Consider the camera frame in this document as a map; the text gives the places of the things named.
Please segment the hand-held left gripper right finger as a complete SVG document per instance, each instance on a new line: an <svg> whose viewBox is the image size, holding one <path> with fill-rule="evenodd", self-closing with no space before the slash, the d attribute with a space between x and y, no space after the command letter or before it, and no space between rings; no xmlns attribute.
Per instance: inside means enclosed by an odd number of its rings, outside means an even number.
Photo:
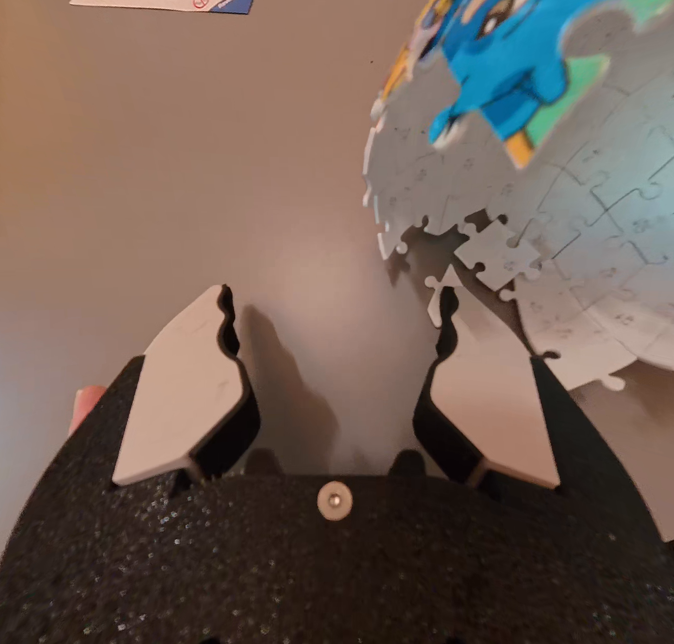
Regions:
<svg viewBox="0 0 674 644"><path fill-rule="evenodd" d="M527 349L465 287L440 291L436 358L412 427L449 480L502 475L546 489L559 471Z"/></svg>

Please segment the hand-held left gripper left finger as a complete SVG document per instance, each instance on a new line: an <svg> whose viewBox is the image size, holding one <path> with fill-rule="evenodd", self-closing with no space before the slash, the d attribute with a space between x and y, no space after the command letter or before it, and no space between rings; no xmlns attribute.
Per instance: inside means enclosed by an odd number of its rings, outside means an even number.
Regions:
<svg viewBox="0 0 674 644"><path fill-rule="evenodd" d="M225 475L256 439L261 418L240 361L231 288L214 285L175 316L144 352L112 481L183 471Z"/></svg>

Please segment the colourful puzzle ball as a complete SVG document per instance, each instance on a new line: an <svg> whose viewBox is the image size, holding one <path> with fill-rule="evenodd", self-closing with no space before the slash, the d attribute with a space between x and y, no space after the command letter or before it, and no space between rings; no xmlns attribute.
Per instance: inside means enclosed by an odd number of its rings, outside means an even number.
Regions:
<svg viewBox="0 0 674 644"><path fill-rule="evenodd" d="M673 369L673 0L428 0L371 123L383 259L499 220L541 274L493 292L568 389Z"/></svg>

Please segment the person's left hand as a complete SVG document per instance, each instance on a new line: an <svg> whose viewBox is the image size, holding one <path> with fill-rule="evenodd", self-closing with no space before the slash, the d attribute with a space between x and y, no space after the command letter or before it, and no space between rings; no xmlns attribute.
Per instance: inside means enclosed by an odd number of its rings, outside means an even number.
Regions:
<svg viewBox="0 0 674 644"><path fill-rule="evenodd" d="M79 429L80 425L96 407L105 392L106 387L100 385L90 385L77 390L73 403L73 413L68 429L68 436L71 436L77 429Z"/></svg>

